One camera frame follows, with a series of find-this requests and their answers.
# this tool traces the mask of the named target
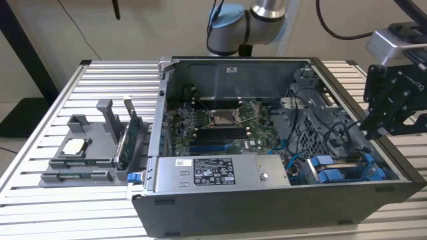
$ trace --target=blue latch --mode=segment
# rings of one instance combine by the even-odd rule
[[[140,184],[143,182],[143,175],[140,172],[129,173],[127,175],[127,182]]]

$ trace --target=motherboard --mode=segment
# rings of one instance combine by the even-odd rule
[[[192,98],[168,111],[173,156],[267,155],[280,146],[268,105],[259,99]]]

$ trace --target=circuit board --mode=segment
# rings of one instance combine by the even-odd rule
[[[195,109],[184,103],[177,110],[169,111],[173,156],[268,154],[280,144],[268,108],[256,100],[240,102],[236,109]],[[220,146],[195,147],[198,140],[212,144],[220,142]]]

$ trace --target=gray component holder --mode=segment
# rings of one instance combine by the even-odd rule
[[[145,137],[147,133],[140,131],[137,133],[137,140],[136,140],[136,147],[131,165],[128,166],[127,170],[115,170],[112,161],[116,153],[117,145],[113,142],[111,134],[105,132],[105,125],[103,123],[95,122],[89,124],[84,124],[81,117],[84,115],[73,115],[69,118],[72,123],[81,123],[81,129],[76,132],[69,132],[64,138],[64,141],[57,149],[53,159],[55,160],[67,160],[73,158],[60,158],[59,155],[63,152],[63,148],[65,143],[69,139],[75,138],[91,138],[91,144],[85,149],[85,158],[88,160],[109,160],[109,162],[100,163],[93,166],[87,165],[73,165],[67,168],[65,164],[59,162],[52,163],[49,161],[49,167],[45,173],[92,173],[93,171],[108,171],[108,179],[103,176],[93,176],[92,178],[68,178],[67,180],[60,181],[56,176],[51,175],[41,175],[41,180],[39,182],[39,186],[43,188],[55,188],[55,187],[91,187],[91,186],[125,186],[128,184],[128,173],[137,172],[141,168],[147,165],[147,153],[148,153],[148,146],[145,145]],[[124,128],[127,123],[120,124],[120,128]]]
[[[111,134],[113,143],[119,143],[120,132],[124,129],[123,124],[120,123],[119,115],[113,114],[112,110],[113,101],[111,99],[101,99],[96,104],[96,109],[101,112],[105,118],[104,128],[105,131]]]

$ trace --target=screw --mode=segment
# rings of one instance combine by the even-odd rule
[[[418,67],[423,72],[426,72],[427,66],[423,63],[418,64]]]

